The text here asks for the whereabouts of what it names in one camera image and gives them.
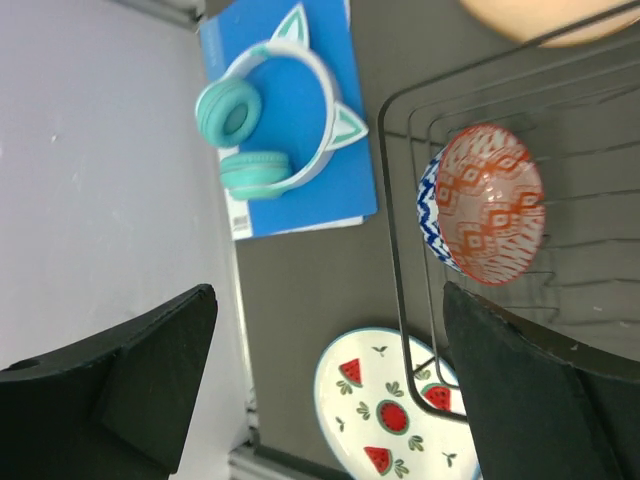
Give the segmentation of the orange blue patterned bowl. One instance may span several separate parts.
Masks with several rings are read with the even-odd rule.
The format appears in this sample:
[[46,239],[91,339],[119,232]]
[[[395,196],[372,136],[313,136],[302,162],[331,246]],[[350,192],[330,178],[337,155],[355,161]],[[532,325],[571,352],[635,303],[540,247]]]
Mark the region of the orange blue patterned bowl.
[[481,123],[461,130],[428,163],[416,208],[428,250],[476,282],[498,286],[530,267],[546,211],[538,169],[510,130]]

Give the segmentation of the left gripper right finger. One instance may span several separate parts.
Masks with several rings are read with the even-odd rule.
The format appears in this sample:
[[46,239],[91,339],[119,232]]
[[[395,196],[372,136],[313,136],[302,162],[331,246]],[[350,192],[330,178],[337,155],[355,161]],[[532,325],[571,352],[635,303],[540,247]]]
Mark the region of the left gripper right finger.
[[637,361],[454,282],[444,286],[443,315],[484,478],[638,478]]

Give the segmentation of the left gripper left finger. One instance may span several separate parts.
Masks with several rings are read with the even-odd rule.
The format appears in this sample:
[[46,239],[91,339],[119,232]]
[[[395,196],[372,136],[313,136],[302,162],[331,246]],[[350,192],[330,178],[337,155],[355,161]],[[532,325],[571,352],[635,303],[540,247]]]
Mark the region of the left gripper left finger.
[[167,479],[179,468],[216,325],[200,284],[1,372],[4,479]]

